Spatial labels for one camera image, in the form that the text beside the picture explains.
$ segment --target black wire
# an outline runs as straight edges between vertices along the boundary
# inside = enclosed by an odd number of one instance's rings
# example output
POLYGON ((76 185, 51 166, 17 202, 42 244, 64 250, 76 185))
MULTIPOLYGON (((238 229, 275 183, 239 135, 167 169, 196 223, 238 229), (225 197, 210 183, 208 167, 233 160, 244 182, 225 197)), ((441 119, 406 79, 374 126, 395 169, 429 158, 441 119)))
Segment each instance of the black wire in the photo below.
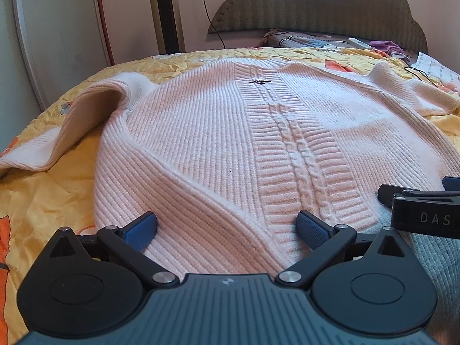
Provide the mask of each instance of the black wire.
POLYGON ((224 46, 224 49, 227 49, 227 48, 225 47, 224 40, 222 40, 222 38, 220 37, 219 33, 218 33, 217 30, 216 30, 216 27, 214 27, 214 25, 212 24, 211 18, 209 18, 208 8, 206 7, 206 0, 203 0, 203 4, 204 4, 204 10, 206 10, 206 16, 208 17, 208 21, 209 21, 209 23, 211 24, 211 27, 212 27, 212 28, 214 29, 214 31, 217 33, 217 36, 219 36, 219 39, 220 39, 220 41, 222 42, 222 45, 224 46))
POLYGON ((412 74, 412 75, 415 75, 415 76, 417 77, 417 79, 420 80, 420 81, 423 81, 423 80, 420 79, 420 77, 419 77, 417 74, 414 74, 412 71, 409 71, 409 69, 420 72, 425 78, 428 79, 428 81, 429 81, 431 84, 433 84, 436 88, 438 87, 438 86, 428 77, 428 75, 426 74, 425 71, 419 70, 419 69, 417 69, 417 68, 413 68, 413 67, 411 67, 411 66, 408 66, 408 67, 404 68, 404 70, 406 70, 408 73, 410 73, 410 74, 412 74))

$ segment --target sweater sleeve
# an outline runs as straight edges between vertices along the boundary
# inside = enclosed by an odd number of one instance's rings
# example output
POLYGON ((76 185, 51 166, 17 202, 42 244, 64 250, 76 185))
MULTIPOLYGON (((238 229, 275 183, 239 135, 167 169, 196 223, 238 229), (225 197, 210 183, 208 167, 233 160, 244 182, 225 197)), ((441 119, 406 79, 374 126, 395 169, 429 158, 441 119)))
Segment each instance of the sweater sleeve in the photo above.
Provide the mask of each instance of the sweater sleeve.
POLYGON ((450 114, 460 107, 460 97, 418 79, 404 80, 384 61, 377 63, 368 75, 341 73, 340 76, 390 94, 422 117, 450 114))
POLYGON ((129 112, 158 85, 136 73, 121 73, 85 89, 72 105, 61 127, 56 127, 0 158, 0 176, 11 168, 46 171, 83 136, 112 112, 129 112))

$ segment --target tower fan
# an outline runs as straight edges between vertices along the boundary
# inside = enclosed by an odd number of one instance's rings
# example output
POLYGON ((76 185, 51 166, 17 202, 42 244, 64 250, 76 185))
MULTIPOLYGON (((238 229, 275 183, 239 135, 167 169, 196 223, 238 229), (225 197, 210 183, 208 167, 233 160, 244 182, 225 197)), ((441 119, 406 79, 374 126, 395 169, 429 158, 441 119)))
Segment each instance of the tower fan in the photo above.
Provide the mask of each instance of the tower fan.
POLYGON ((185 52, 179 0, 150 0, 160 54, 185 52))

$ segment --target white cloth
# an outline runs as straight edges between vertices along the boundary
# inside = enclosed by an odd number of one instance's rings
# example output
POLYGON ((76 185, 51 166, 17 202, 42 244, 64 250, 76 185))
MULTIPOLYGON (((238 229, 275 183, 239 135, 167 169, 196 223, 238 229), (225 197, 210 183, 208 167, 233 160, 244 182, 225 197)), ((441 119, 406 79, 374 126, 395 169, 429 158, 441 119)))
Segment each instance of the white cloth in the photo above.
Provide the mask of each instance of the white cloth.
MULTIPOLYGON (((92 85, 62 129, 6 154, 0 169, 49 167, 114 100, 97 159, 97 227, 154 211, 159 231, 146 255, 180 276, 274 275, 302 256, 300 210, 375 231, 390 223, 376 197, 381 184, 443 190, 445 175, 460 176, 457 152, 422 118, 459 106, 445 92, 403 81, 384 62, 363 77, 253 59, 210 62, 162 86, 138 74, 92 85)), ((458 246, 411 241, 440 296, 431 333, 453 344, 458 246)))
POLYGON ((424 71, 432 78, 438 79, 443 85, 451 83, 460 90, 460 76, 425 53, 419 53, 417 62, 412 67, 424 71))

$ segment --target upholstered headboard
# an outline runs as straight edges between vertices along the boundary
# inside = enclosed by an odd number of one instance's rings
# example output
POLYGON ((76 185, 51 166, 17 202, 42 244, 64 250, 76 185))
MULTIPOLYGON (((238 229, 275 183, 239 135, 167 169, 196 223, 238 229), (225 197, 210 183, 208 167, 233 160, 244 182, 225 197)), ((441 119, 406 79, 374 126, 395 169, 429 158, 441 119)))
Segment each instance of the upholstered headboard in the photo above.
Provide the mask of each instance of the upholstered headboard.
POLYGON ((227 0, 212 24, 218 32, 283 28, 392 40, 415 52, 428 51, 407 0, 227 0))

